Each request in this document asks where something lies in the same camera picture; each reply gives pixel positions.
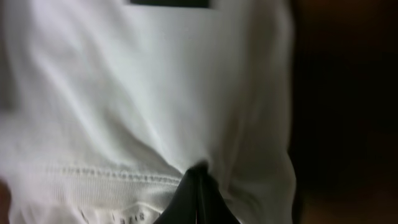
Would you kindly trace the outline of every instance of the garment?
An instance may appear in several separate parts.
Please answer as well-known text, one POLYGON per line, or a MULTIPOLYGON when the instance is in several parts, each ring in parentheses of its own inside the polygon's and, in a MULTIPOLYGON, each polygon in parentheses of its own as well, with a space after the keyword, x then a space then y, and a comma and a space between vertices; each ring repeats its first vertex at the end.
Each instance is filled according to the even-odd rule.
POLYGON ((152 223, 203 161, 243 223, 291 222, 287 1, 211 5, 4 1, 11 224, 152 223))

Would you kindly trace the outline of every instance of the white shirt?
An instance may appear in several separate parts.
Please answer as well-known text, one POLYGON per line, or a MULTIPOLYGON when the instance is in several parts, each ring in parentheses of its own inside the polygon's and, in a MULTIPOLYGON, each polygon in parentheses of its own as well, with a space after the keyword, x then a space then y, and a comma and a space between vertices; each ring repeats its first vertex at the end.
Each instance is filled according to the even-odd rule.
POLYGON ((3 13, 11 224, 152 223, 201 161, 243 223, 291 222, 287 1, 5 0, 3 13))

